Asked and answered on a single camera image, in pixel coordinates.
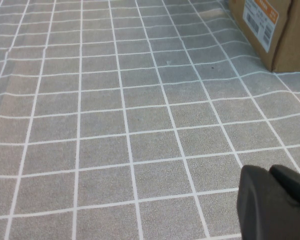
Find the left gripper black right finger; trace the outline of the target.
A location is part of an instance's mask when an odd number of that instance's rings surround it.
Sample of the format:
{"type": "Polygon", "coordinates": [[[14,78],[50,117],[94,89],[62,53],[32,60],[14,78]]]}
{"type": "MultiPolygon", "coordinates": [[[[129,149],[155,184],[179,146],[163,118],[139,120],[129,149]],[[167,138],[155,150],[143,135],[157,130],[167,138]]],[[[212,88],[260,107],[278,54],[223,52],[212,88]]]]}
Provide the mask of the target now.
{"type": "Polygon", "coordinates": [[[300,220],[300,173],[275,164],[268,171],[268,218],[271,220],[300,220]]]}

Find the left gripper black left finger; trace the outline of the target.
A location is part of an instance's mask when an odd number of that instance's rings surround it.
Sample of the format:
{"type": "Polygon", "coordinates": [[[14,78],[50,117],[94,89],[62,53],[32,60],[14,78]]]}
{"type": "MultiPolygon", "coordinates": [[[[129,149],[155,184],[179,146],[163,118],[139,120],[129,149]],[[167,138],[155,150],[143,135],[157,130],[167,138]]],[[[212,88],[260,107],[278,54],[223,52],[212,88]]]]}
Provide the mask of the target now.
{"type": "Polygon", "coordinates": [[[269,170],[245,165],[240,172],[237,216],[244,240],[300,240],[300,220],[268,218],[269,170]]]}

